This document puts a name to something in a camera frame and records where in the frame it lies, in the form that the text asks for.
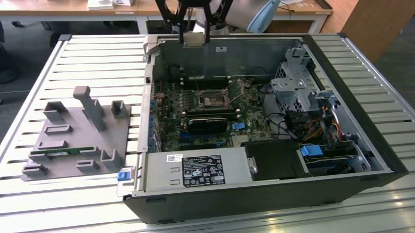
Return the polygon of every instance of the cable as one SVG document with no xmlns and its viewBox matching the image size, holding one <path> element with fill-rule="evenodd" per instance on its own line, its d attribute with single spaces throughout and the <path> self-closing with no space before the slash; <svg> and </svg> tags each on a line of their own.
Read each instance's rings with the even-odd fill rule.
<svg viewBox="0 0 415 233">
<path fill-rule="evenodd" d="M 267 115 L 267 117 L 271 116 L 271 115 L 273 115 L 273 114 L 279 115 L 280 117 L 284 117 L 284 116 L 285 116 L 284 113 L 269 113 L 269 114 Z"/>
<path fill-rule="evenodd" d="M 335 122 L 331 123 L 335 127 L 336 127 L 336 131 L 337 131 L 337 139 L 341 142 L 341 129 L 340 129 L 340 125 Z"/>
<path fill-rule="evenodd" d="M 285 33 L 288 32 L 288 26 L 289 26 L 289 21 L 291 21 L 291 12 L 295 12 L 293 10 L 289 10 L 289 5 L 287 4 L 287 3 L 284 3 L 284 2 L 281 2 L 285 6 L 287 6 L 287 9 L 284 9 L 284 8 L 281 8 L 281 9 L 284 9 L 284 10 L 287 10 L 288 11 L 288 14 L 289 14 L 289 18 L 288 18 L 288 23 L 287 23 L 287 28 L 285 28 Z"/>
<path fill-rule="evenodd" d="M 30 90 L 25 90 L 25 91 L 5 91 L 5 92 L 0 92 L 1 94 L 10 94 L 10 93 L 18 93 L 18 92 L 29 92 Z"/>
</svg>

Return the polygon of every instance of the blue connector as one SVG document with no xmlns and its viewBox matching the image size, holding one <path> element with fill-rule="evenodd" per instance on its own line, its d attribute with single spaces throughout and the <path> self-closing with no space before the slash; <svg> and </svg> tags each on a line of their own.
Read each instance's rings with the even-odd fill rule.
<svg viewBox="0 0 415 233">
<path fill-rule="evenodd" d="M 237 124 L 232 124 L 232 130 L 241 130 L 245 128 L 245 123 L 237 123 Z"/>
<path fill-rule="evenodd" d="M 131 171 L 120 171 L 116 175 L 117 181 L 128 181 L 131 180 Z"/>
<path fill-rule="evenodd" d="M 300 148 L 300 153 L 303 155 L 303 157 L 309 156 L 321 156 L 323 155 L 323 151 L 319 145 L 305 145 Z"/>
</svg>

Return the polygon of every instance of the warning label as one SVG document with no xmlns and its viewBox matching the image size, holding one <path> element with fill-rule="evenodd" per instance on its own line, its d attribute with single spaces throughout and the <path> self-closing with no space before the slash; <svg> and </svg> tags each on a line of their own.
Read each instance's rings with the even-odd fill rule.
<svg viewBox="0 0 415 233">
<path fill-rule="evenodd" d="M 225 183 L 220 155 L 183 158 L 181 165 L 185 188 Z"/>
</svg>

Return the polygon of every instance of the metal frame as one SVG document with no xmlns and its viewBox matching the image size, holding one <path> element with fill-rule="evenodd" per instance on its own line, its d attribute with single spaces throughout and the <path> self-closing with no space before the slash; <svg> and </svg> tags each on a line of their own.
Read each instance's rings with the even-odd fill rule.
<svg viewBox="0 0 415 233">
<path fill-rule="evenodd" d="M 17 129 L 20 124 L 21 124 L 21 122 L 22 122 L 24 116 L 25 116 L 25 114 L 28 112 L 28 109 L 29 109 L 30 104 L 33 102 L 33 98 L 34 98 L 34 96 L 36 96 L 36 94 L 38 92 L 40 86 L 41 86 L 41 84 L 42 84 L 42 82 L 45 80 L 45 77 L 48 75 L 48 72 L 49 72 L 49 70 L 51 70 L 51 68 L 52 68 L 52 66 L 55 64 L 55 60 L 59 57 L 59 54 L 61 54 L 63 48 L 65 47 L 67 44 L 68 44 L 67 41 L 57 41 L 55 49 L 53 49 L 53 51 L 51 53 L 51 56 L 49 56 L 49 58 L 47 60 L 45 66 L 44 66 L 42 70 L 41 70 L 41 72 L 38 74 L 38 78 L 37 78 L 37 80 L 36 80 L 36 82 L 33 84 L 32 90 L 30 90 L 30 92 L 28 93 L 28 95 L 25 97 L 25 100 L 22 102 L 20 111 L 18 111 L 16 117 L 14 117 L 13 123 L 12 123 L 12 125 L 9 127 L 9 130 L 6 131 L 6 134 L 5 134 L 4 139 L 1 141 L 1 144 L 0 144 L 0 153 L 1 153 L 0 154 L 0 162 L 2 160 L 2 157 L 4 157 L 4 154 L 6 152 L 8 146 L 9 146 L 10 141 L 12 141 L 14 135 L 16 135 L 16 132 L 17 132 L 17 130 L 12 130 L 12 129 Z"/>
</svg>

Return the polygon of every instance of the circuit board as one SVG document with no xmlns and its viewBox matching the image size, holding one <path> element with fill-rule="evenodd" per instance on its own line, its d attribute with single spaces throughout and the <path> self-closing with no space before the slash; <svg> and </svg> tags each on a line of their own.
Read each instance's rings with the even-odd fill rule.
<svg viewBox="0 0 415 233">
<path fill-rule="evenodd" d="M 156 87 L 156 102 L 160 122 L 161 150 L 196 150 L 239 147 L 244 141 L 272 138 L 269 125 L 261 112 L 260 88 L 248 79 L 229 80 L 221 89 L 185 90 L 179 83 L 163 83 Z M 225 130 L 220 133 L 192 134 L 184 112 L 203 112 L 215 117 L 215 110 L 236 109 L 236 118 L 225 121 Z"/>
</svg>

